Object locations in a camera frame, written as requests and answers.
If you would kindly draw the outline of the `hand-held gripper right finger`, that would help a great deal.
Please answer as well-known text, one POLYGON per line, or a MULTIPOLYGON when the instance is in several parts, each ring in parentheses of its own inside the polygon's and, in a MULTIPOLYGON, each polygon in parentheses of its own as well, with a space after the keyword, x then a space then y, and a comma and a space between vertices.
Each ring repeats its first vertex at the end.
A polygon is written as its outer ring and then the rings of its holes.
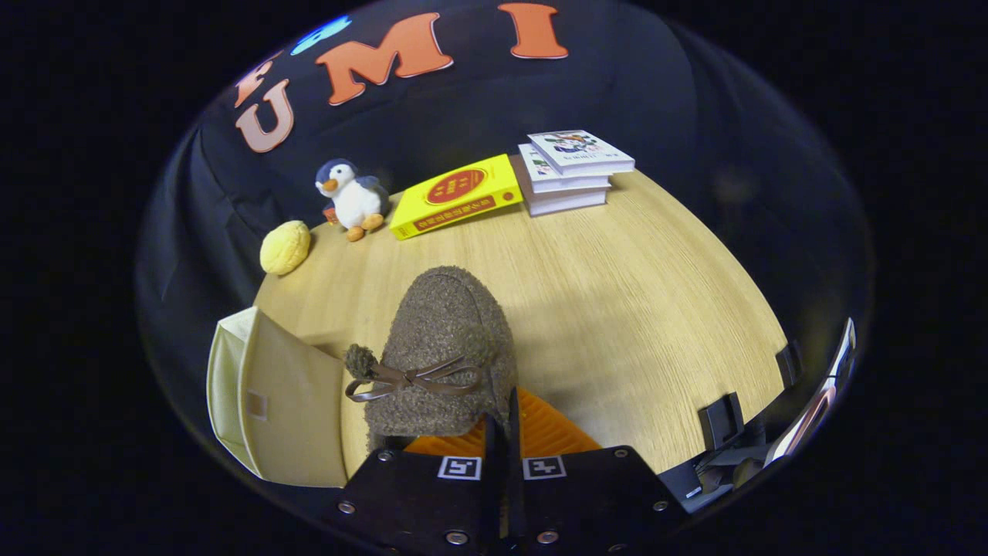
POLYGON ((512 391, 508 555, 657 555, 689 513, 631 446, 523 457, 512 391))

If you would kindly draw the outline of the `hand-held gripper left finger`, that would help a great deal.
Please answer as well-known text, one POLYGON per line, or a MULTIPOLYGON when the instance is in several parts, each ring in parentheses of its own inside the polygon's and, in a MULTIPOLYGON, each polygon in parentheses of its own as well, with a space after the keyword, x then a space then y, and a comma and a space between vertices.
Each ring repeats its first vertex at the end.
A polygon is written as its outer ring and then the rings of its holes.
POLYGON ((364 555, 498 555, 508 446, 483 423, 483 456, 374 450, 335 490, 325 527, 364 555))

